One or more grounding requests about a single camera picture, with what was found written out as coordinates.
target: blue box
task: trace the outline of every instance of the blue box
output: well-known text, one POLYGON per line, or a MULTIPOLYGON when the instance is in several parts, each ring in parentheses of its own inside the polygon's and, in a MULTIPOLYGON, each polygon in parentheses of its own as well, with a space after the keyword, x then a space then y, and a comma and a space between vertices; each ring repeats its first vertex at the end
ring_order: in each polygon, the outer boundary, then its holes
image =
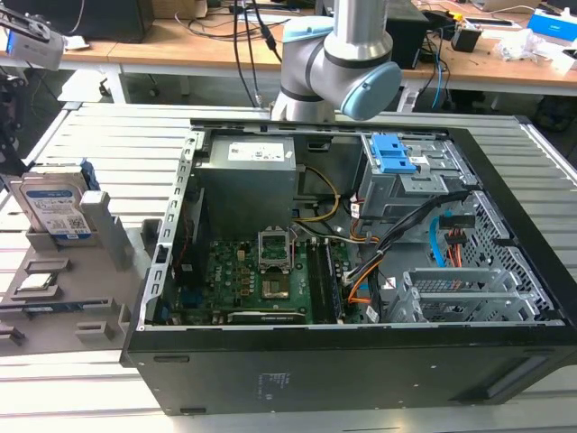
POLYGON ((577 17, 569 14, 555 16, 540 9, 535 10, 527 29, 535 33, 546 34, 554 38, 574 41, 577 39, 577 17))

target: metal workbench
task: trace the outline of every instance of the metal workbench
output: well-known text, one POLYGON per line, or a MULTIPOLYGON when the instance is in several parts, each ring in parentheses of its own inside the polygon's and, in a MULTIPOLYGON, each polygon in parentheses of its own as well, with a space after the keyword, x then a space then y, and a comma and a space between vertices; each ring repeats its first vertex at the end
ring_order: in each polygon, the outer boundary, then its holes
MULTIPOLYGON (((164 213, 189 119, 225 118, 231 110, 246 119, 266 118, 265 112, 249 108, 69 105, 29 161, 88 157, 112 197, 111 212, 121 216, 124 226, 139 226, 144 218, 164 213)), ((577 276, 577 173, 533 126, 505 116, 391 113, 377 120, 469 129, 573 278, 577 276)), ((0 193, 0 296, 28 247, 23 235, 27 227, 15 201, 0 193)), ((118 365, 118 355, 0 358, 0 430, 30 431, 37 423, 43 430, 59 431, 120 431, 141 425, 144 431, 165 432, 577 431, 576 367, 550 375, 498 407, 169 419, 136 370, 118 365)))

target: power supply label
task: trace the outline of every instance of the power supply label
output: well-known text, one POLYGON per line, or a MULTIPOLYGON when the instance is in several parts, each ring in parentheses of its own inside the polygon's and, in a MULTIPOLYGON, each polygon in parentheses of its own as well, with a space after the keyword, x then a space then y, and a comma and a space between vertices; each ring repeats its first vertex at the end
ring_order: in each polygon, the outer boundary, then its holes
POLYGON ((228 161, 284 162, 284 146, 282 143, 231 143, 228 161))

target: hard drive label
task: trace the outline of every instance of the hard drive label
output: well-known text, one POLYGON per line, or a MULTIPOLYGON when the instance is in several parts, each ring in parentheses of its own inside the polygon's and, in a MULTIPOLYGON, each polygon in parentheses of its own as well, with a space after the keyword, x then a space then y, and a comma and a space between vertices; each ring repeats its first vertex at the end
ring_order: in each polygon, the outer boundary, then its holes
POLYGON ((87 239, 91 235, 88 223, 76 209, 70 190, 33 190, 26 198, 48 233, 58 239, 87 239))

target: wooden desk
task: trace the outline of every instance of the wooden desk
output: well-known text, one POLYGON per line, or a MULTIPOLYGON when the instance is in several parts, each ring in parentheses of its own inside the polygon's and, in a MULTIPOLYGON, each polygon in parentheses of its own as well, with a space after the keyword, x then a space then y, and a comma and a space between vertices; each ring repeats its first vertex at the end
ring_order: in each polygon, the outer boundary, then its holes
MULTIPOLYGON (((462 12, 450 4, 443 4, 454 11, 462 12)), ((470 10, 467 16, 486 16, 479 14, 473 6, 466 5, 470 10)), ((523 14, 500 14, 499 18, 509 18, 514 21, 528 19, 523 14)), ((230 34, 233 24, 230 16, 213 16, 203 23, 208 25, 224 24, 217 28, 206 28, 206 32, 215 34, 230 34)), ((272 29, 277 39, 281 40, 282 26, 272 29)), ((469 90, 484 90, 508 93, 532 93, 543 95, 573 95, 577 96, 577 71, 562 75, 550 66, 550 62, 538 58, 537 62, 530 60, 516 60, 506 62, 502 60, 493 47, 498 41, 480 38, 473 53, 457 52, 451 48, 451 43, 444 41, 442 59, 447 62, 451 70, 451 79, 448 88, 469 90)), ((245 41, 239 42, 239 57, 242 68, 250 70, 248 45, 245 41)), ((253 40, 255 67, 259 76, 263 78, 278 78, 280 64, 274 54, 270 52, 262 39, 253 40)), ((203 75, 236 77, 233 44, 229 41, 211 40, 206 37, 191 34, 174 20, 155 21, 151 32, 138 45, 117 43, 108 55, 111 63, 122 65, 124 72, 158 73, 172 75, 203 75)), ((416 96, 432 73, 432 65, 419 64, 414 70, 404 71, 402 104, 403 111, 410 111, 407 106, 416 96)))
MULTIPOLYGON (((23 76, 23 70, 28 68, 28 63, 22 60, 8 57, 5 51, 6 35, 0 32, 0 66, 16 68, 23 76)), ((125 102, 128 97, 126 86, 122 82, 122 70, 120 65, 108 62, 108 55, 115 47, 114 41, 90 41, 90 48, 81 51, 65 51, 60 63, 60 69, 79 70, 92 69, 106 75, 115 102, 125 102)))

